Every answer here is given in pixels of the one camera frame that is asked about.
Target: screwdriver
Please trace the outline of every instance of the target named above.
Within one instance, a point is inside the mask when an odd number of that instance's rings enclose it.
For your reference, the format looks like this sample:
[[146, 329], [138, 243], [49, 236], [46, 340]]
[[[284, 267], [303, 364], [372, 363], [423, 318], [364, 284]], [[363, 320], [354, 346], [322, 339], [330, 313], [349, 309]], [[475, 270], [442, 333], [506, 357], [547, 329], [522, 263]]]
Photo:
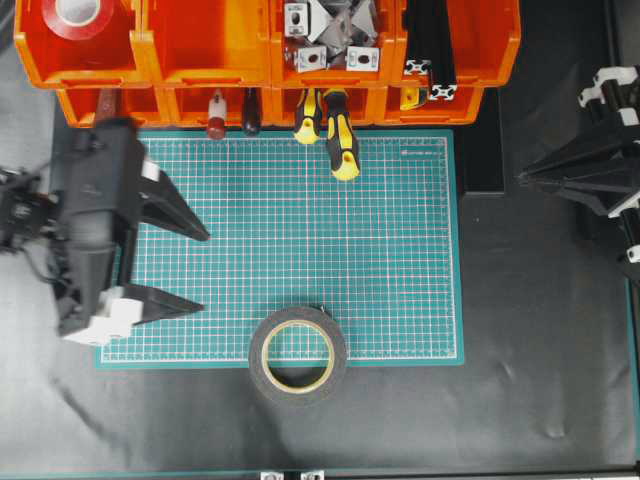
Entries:
[[211, 140], [222, 140], [224, 138], [227, 121], [227, 101], [218, 88], [209, 101], [209, 123], [207, 124], [207, 135]]
[[311, 145], [320, 138], [322, 107], [320, 90], [309, 88], [303, 90], [296, 107], [296, 124], [293, 136], [303, 145]]
[[358, 139], [353, 134], [347, 109], [347, 92], [343, 88], [330, 88], [324, 92], [324, 99], [329, 106], [327, 150], [331, 173], [338, 180], [353, 180], [360, 175], [360, 160]]
[[404, 87], [400, 89], [400, 110], [414, 110], [422, 107], [429, 99], [428, 88]]
[[255, 137], [260, 133], [261, 127], [258, 89], [245, 88], [244, 103], [242, 104], [242, 130], [247, 137]]

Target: orange storage bin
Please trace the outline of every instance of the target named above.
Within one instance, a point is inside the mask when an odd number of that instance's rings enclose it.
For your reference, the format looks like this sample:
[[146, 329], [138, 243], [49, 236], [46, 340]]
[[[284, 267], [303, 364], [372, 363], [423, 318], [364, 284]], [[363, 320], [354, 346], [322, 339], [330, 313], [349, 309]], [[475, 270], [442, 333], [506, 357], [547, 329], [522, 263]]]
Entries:
[[268, 0], [143, 0], [141, 30], [155, 85], [269, 85]]
[[[272, 90], [273, 117], [275, 125], [293, 127], [295, 112], [304, 89], [274, 88]], [[354, 126], [373, 125], [378, 105], [381, 102], [380, 89], [347, 88], [349, 114]], [[322, 102], [323, 124], [326, 124], [327, 104]]]
[[123, 0], [106, 29], [90, 40], [71, 41], [44, 22], [42, 0], [17, 0], [14, 40], [31, 83], [40, 88], [150, 85], [131, 39], [141, 0]]
[[400, 89], [380, 89], [384, 100], [378, 108], [376, 124], [392, 125], [465, 125], [475, 122], [484, 94], [482, 87], [460, 87], [453, 101], [427, 102], [414, 110], [400, 110]]
[[271, 0], [271, 78], [276, 88], [381, 87], [391, 79], [395, 46], [395, 0], [376, 0], [380, 69], [347, 72], [345, 69], [298, 73], [284, 58], [289, 39], [284, 36], [284, 0]]
[[[57, 94], [70, 126], [93, 126], [99, 89], [58, 90]], [[119, 113], [132, 117], [140, 127], [163, 127], [171, 122], [164, 92], [155, 88], [123, 89]]]
[[[166, 89], [167, 103], [171, 114], [171, 123], [178, 127], [205, 128], [209, 121], [209, 101], [217, 87], [191, 87]], [[242, 125], [242, 106], [244, 104], [244, 88], [221, 88], [227, 101], [227, 121], [230, 127]], [[260, 107], [262, 125], [273, 125], [271, 111], [271, 90], [260, 89]]]
[[[519, 0], [448, 0], [459, 85], [499, 87], [509, 81], [522, 36]], [[426, 85], [424, 75], [404, 75], [407, 0], [396, 0], [396, 48], [391, 85]]]

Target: roll of tape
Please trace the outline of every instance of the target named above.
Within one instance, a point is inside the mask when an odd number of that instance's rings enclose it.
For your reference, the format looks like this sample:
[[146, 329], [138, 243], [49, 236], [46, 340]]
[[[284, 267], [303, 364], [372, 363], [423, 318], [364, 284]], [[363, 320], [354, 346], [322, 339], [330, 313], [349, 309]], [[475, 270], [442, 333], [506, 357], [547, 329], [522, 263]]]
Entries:
[[[269, 344], [287, 327], [307, 326], [324, 339], [329, 351], [323, 374], [309, 385], [293, 387], [284, 384], [269, 368]], [[249, 372], [256, 387], [276, 403], [307, 406], [328, 397], [340, 384], [347, 369], [347, 347], [338, 324], [326, 313], [311, 307], [292, 307], [273, 313], [265, 319], [251, 341]]]
[[89, 40], [107, 27], [119, 0], [42, 0], [47, 26], [67, 40]]

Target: black tape roll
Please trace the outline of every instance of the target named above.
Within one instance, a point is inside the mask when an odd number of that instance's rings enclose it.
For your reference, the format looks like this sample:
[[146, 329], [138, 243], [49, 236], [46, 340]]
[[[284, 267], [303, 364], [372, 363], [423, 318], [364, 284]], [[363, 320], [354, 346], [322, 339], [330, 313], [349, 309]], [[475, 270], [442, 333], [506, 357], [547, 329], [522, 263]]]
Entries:
[[[305, 325], [318, 331], [329, 350], [329, 361], [322, 376], [310, 385], [292, 387], [276, 379], [268, 365], [269, 343], [290, 326]], [[312, 307], [292, 307], [267, 317], [251, 340], [249, 372], [267, 398], [276, 403], [303, 407], [328, 397], [342, 381], [347, 369], [347, 346], [338, 324], [326, 313]]]

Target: green cutting mat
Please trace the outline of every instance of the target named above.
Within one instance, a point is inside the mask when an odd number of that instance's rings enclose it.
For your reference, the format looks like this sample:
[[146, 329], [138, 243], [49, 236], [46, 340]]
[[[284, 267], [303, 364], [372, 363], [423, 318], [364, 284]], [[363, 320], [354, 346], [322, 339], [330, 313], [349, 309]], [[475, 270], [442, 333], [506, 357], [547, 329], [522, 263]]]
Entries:
[[[270, 313], [323, 305], [351, 364], [463, 362], [453, 141], [450, 131], [358, 132], [363, 174], [336, 181], [323, 142], [289, 132], [221, 142], [147, 132], [151, 158], [207, 225], [199, 243], [141, 226], [134, 282], [206, 305], [134, 329], [98, 350], [98, 366], [246, 366]], [[272, 344], [284, 364], [326, 348], [298, 328]]]

